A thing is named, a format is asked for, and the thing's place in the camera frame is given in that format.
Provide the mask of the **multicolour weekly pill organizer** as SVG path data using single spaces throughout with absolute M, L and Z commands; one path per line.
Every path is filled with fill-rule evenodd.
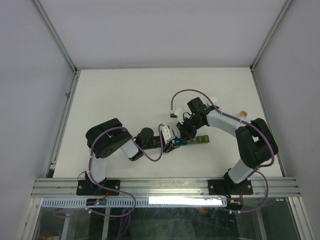
M 198 135 L 187 140 L 182 140 L 181 138 L 176 137 L 174 142 L 177 146 L 199 145 L 208 144 L 210 142 L 210 138 L 208 135 Z

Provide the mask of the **white pill bottle blue label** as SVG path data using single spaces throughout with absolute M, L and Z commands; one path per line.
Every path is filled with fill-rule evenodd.
M 215 96 L 211 96 L 209 97 L 209 100 L 208 100 L 208 104 L 209 105 L 216 105 L 217 104 L 217 98 Z

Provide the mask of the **clear pill bottle with capsules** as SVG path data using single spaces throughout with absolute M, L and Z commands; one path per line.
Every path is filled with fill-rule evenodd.
M 239 117 L 240 117 L 242 120 L 245 120 L 245 119 L 247 119 L 247 117 L 248 117 L 248 113 L 247 113 L 245 110 L 241 110 L 241 111 L 239 112 Z

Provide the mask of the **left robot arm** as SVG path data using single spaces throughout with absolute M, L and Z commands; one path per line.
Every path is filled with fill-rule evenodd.
M 90 150 L 86 171 L 86 178 L 89 180 L 87 188 L 96 195 L 102 193 L 105 188 L 106 158 L 117 150 L 121 150 L 131 162 L 143 156 L 157 162 L 163 154 L 180 147 L 176 144 L 177 137 L 174 131 L 166 124 L 158 126 L 158 135 L 155 135 L 151 128 L 145 127 L 133 137 L 118 118 L 90 128 L 85 137 Z

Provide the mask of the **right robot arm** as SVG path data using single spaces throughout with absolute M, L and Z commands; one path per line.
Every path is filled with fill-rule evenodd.
M 279 148 L 262 118 L 248 122 L 223 112 L 215 105 L 205 105 L 200 98 L 187 103 L 190 117 L 176 124 L 182 141 L 193 139 L 197 131 L 204 127 L 222 130 L 235 137 L 240 159 L 223 176 L 220 183 L 213 184 L 216 194 L 230 197 L 243 190 L 246 183 L 259 168 L 272 165 Z

